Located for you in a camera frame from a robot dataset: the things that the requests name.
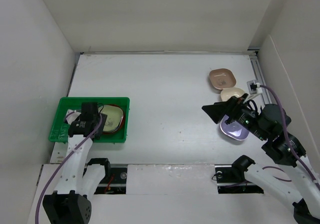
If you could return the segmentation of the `cream square plate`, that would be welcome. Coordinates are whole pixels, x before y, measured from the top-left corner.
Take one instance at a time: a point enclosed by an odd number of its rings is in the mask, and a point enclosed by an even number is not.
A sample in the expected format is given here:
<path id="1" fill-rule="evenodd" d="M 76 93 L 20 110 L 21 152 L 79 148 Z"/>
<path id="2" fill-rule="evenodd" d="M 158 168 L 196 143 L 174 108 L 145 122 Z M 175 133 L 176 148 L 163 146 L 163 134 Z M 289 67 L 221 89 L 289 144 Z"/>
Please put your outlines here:
<path id="1" fill-rule="evenodd" d="M 237 98 L 242 97 L 245 94 L 245 91 L 238 87 L 232 87 L 223 89 L 220 93 L 221 101 L 228 101 L 232 96 Z"/>

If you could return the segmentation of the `pink square plate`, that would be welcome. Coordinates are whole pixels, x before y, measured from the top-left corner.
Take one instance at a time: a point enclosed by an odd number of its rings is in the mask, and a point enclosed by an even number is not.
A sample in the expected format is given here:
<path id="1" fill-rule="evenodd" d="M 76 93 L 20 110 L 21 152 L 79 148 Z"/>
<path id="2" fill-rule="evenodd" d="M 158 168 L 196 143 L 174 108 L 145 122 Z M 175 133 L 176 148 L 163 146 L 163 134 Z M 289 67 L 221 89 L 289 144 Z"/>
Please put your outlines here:
<path id="1" fill-rule="evenodd" d="M 237 83 L 233 73 L 226 68 L 212 70 L 209 73 L 209 79 L 212 86 L 217 90 L 232 88 Z"/>

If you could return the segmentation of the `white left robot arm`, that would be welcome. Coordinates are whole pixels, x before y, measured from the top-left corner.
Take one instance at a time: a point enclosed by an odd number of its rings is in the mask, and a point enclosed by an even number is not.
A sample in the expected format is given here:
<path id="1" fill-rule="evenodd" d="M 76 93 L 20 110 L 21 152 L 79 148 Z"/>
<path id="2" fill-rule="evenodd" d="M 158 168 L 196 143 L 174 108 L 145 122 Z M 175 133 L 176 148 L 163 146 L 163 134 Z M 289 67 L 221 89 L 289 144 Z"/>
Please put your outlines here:
<path id="1" fill-rule="evenodd" d="M 67 153 L 49 178 L 57 173 L 59 181 L 50 195 L 41 192 L 36 207 L 35 223 L 40 220 L 40 208 L 52 224 L 87 224 L 92 216 L 91 199 L 100 182 L 111 178 L 108 159 L 97 159 L 86 166 L 93 140 L 100 138 L 106 115 L 100 113 L 96 102 L 84 102 L 78 117 L 68 129 Z"/>

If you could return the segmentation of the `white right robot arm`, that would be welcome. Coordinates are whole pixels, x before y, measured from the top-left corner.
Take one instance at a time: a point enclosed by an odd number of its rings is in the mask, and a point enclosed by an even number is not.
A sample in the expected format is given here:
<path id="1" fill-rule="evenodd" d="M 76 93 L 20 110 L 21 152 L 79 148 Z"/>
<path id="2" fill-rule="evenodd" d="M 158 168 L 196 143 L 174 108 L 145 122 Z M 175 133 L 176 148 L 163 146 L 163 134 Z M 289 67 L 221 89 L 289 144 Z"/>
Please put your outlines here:
<path id="1" fill-rule="evenodd" d="M 230 166 L 232 177 L 240 183 L 249 182 L 272 195 L 292 214 L 298 224 L 320 222 L 320 180 L 312 170 L 300 141 L 287 131 L 291 119 L 277 104 L 258 109 L 247 95 L 205 105 L 202 110 L 216 124 L 239 124 L 259 140 L 262 150 L 274 162 L 273 167 L 287 175 L 284 179 L 268 172 L 252 158 L 242 155 Z"/>

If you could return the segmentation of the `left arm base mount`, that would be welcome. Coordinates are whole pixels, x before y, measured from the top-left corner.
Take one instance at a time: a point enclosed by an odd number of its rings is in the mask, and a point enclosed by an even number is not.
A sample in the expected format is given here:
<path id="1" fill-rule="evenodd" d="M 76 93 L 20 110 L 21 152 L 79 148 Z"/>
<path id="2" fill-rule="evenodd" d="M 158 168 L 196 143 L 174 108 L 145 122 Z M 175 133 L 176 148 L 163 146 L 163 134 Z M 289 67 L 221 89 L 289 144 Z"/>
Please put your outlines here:
<path id="1" fill-rule="evenodd" d="M 124 195 L 127 189 L 128 166 L 109 164 L 108 175 L 102 179 L 95 194 Z"/>

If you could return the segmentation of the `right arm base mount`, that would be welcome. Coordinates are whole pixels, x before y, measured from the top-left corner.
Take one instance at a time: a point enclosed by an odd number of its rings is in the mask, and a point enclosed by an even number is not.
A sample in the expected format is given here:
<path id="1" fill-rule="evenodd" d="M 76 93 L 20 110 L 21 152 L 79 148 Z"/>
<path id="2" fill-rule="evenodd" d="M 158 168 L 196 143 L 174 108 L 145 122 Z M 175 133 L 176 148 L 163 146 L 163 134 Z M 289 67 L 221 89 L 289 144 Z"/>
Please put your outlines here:
<path id="1" fill-rule="evenodd" d="M 231 165 L 215 165 L 211 180 L 217 184 L 218 194 L 263 194 L 259 186 L 247 181 Z"/>

